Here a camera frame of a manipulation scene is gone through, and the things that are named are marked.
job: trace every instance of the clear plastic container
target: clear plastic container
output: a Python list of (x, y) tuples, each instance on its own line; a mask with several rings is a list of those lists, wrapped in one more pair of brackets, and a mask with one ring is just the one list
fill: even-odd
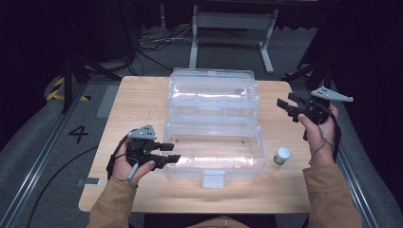
[(175, 69), (169, 84), (165, 143), (174, 143), (178, 163), (172, 180), (251, 181), (266, 165), (258, 123), (259, 94), (249, 70)]
[(255, 122), (259, 95), (250, 70), (175, 68), (169, 82), (171, 119)]

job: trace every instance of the gray bracket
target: gray bracket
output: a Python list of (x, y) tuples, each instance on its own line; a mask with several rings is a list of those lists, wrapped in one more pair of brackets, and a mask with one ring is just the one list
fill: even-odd
[(130, 131), (127, 134), (128, 138), (136, 138), (142, 140), (157, 140), (157, 134), (155, 134), (154, 127), (149, 124), (134, 131)]
[(80, 187), (83, 185), (100, 185), (101, 180), (99, 178), (86, 178), (85, 180), (77, 180), (76, 186)]
[(352, 102), (354, 100), (353, 97), (344, 96), (324, 86), (312, 91), (311, 95), (329, 101)]

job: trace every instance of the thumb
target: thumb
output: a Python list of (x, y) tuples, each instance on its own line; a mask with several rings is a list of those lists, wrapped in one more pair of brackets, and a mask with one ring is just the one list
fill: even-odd
[(147, 163), (144, 163), (142, 166), (140, 166), (137, 170), (136, 173), (134, 173), (133, 178), (129, 181), (131, 186), (135, 186), (139, 183), (139, 180), (147, 174), (149, 171), (151, 171), (155, 166), (154, 161), (149, 161)]
[(297, 117), (308, 132), (317, 128), (317, 126), (304, 114), (300, 113)]

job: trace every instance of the jacket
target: jacket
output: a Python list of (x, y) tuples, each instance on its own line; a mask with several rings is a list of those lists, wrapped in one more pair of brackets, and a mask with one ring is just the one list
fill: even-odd
[[(310, 227), (362, 227), (350, 190), (336, 164), (311, 167), (302, 170), (311, 212)], [(89, 213), (88, 227), (128, 227), (136, 189), (131, 188), (113, 177)], [(222, 227), (246, 228), (229, 217), (218, 217), (188, 228)]]

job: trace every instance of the small bottle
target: small bottle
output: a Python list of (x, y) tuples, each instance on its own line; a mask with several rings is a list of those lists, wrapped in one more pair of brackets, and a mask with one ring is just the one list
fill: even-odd
[(276, 164), (284, 164), (290, 158), (290, 151), (287, 148), (280, 148), (274, 157)]

